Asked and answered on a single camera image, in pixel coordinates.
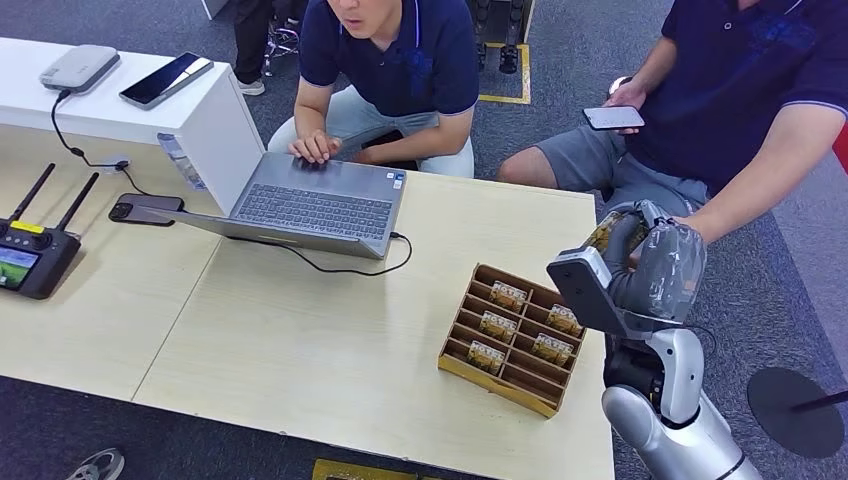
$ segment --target controller screen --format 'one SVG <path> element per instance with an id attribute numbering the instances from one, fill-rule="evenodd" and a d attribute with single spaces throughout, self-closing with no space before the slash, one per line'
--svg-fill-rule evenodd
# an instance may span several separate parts
<path id="1" fill-rule="evenodd" d="M 37 260 L 34 253 L 0 247 L 0 288 L 17 290 Z"/>

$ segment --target wooden tray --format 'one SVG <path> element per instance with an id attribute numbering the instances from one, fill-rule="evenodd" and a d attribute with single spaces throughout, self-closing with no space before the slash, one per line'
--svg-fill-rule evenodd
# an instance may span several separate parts
<path id="1" fill-rule="evenodd" d="M 489 301 L 496 281 L 527 292 L 527 301 L 518 313 L 501 308 Z M 571 372 L 580 356 L 586 329 L 578 336 L 568 335 L 545 325 L 554 304 L 563 304 L 562 297 L 527 280 L 498 269 L 478 264 L 462 298 L 459 311 L 451 324 L 448 338 L 439 354 L 439 368 L 475 383 L 492 393 L 512 400 L 545 417 L 556 415 L 562 405 Z M 490 337 L 479 330 L 486 310 L 518 322 L 518 331 L 509 343 Z M 570 343 L 574 351 L 559 367 L 531 353 L 538 334 L 544 333 Z M 497 375 L 492 375 L 467 362 L 471 342 L 478 341 L 503 352 L 506 356 Z"/>

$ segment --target navy polo shirt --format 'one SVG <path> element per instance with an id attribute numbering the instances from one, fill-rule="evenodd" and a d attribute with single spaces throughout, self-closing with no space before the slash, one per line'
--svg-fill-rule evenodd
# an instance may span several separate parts
<path id="1" fill-rule="evenodd" d="M 676 0 L 662 29 L 677 60 L 627 138 L 639 162 L 715 195 L 754 158 L 784 105 L 848 117 L 848 1 Z"/>
<path id="2" fill-rule="evenodd" d="M 477 102 L 474 27 L 464 0 L 402 0 L 397 39 L 381 52 L 351 37 L 327 0 L 312 0 L 300 37 L 300 74 L 328 86 L 344 73 L 383 115 L 462 113 Z"/>

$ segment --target yellow button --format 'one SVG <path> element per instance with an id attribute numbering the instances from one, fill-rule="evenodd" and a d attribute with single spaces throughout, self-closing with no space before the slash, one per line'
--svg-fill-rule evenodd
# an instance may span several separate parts
<path id="1" fill-rule="evenodd" d="M 9 226 L 14 229 L 23 230 L 25 232 L 30 233 L 44 233 L 44 227 L 40 225 L 30 225 L 29 223 L 18 222 L 17 220 L 12 222 Z"/>

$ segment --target phone on desk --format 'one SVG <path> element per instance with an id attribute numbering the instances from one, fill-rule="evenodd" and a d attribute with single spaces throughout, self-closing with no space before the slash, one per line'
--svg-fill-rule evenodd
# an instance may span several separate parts
<path id="1" fill-rule="evenodd" d="M 639 115 L 639 111 L 630 105 L 584 108 L 583 115 L 592 130 L 623 130 L 645 126 L 642 115 Z"/>
<path id="2" fill-rule="evenodd" d="M 142 110 L 150 110 L 212 69 L 211 60 L 186 52 L 118 95 Z"/>
<path id="3" fill-rule="evenodd" d="M 118 198 L 115 206 L 109 211 L 109 220 L 116 223 L 170 227 L 174 224 L 173 220 L 135 207 L 155 207 L 172 212 L 181 212 L 184 206 L 183 199 L 179 197 L 125 193 Z"/>

